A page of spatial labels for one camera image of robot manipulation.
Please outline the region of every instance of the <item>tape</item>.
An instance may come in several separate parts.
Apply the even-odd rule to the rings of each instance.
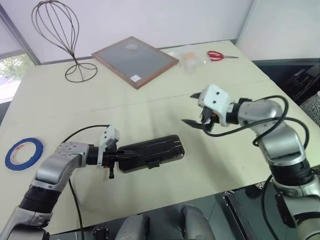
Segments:
[[[32,143],[35,145],[35,153],[30,159],[24,163],[17,164],[15,163],[15,156],[19,149],[21,149],[26,143]],[[33,164],[35,164],[39,158],[41,157],[44,151],[44,145],[42,142],[34,137],[29,137],[18,141],[15,145],[13,145],[8,153],[5,156],[5,165],[8,169],[13,171],[21,171],[27,168],[30,168]]]

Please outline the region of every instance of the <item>label sticker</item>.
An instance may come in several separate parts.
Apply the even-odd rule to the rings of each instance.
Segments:
[[[141,77],[139,77],[138,75],[133,75],[132,77],[130,77],[130,79],[136,83],[141,79]]]
[[[231,103],[231,104],[228,106],[226,112],[227,112],[227,113],[232,113],[232,110],[233,110],[233,109],[234,109],[234,104]]]

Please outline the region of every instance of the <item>metal wire frame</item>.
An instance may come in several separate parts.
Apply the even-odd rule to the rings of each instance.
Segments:
[[[61,21],[62,17],[70,23],[71,28],[69,31],[64,29]],[[75,64],[68,68],[64,74],[68,81],[81,83],[92,79],[97,74],[97,66],[88,62],[79,63],[75,57],[80,27],[79,20],[70,7],[58,0],[40,1],[32,10],[31,20],[35,30],[44,39],[68,53],[74,60]],[[77,70],[81,79],[72,79],[72,75],[77,73]],[[83,71],[89,71],[89,76],[85,77]]]

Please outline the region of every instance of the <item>black phone case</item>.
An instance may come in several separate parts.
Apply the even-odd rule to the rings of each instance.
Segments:
[[[119,162],[120,170],[125,173],[144,168],[159,167],[160,164],[182,159],[185,155],[185,150],[178,135],[159,137],[122,146],[118,150],[131,150],[140,154],[138,158]]]

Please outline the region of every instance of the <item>wooden frame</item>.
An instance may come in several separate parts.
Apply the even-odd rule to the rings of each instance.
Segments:
[[[156,51],[158,54],[161,54],[161,55],[165,55],[166,58],[168,58],[170,61],[169,64],[166,64],[164,67],[160,68],[158,71],[154,72],[153,74],[149,75],[148,77],[144,78],[144,79],[141,79],[141,80],[138,80],[138,81],[133,81],[130,77],[126,76],[123,72],[119,71],[115,66],[111,65],[109,62],[107,62],[106,60],[102,59],[99,54],[100,53],[103,53],[104,51],[106,50],[109,50],[110,48],[118,45],[118,44],[122,44],[128,40],[135,40],[135,41],[138,41],[139,43],[141,43],[142,45],[145,45],[146,47],[150,48],[151,50],[154,50]],[[141,88],[142,86],[146,85],[147,83],[149,83],[151,80],[153,80],[154,78],[156,78],[157,76],[159,76],[160,74],[162,74],[163,72],[165,72],[166,70],[172,68],[174,65],[176,65],[179,60],[166,54],[165,52],[133,37],[133,36],[130,36],[124,40],[121,40],[119,42],[116,42],[110,46],[107,46],[99,51],[96,51],[94,53],[92,53],[92,56],[97,59],[100,63],[102,63],[103,65],[105,65],[108,69],[110,69],[111,71],[113,71],[115,74],[117,74],[119,77],[121,77],[123,80],[125,80],[128,84],[130,84],[132,87],[134,87],[135,89],[139,89]]]

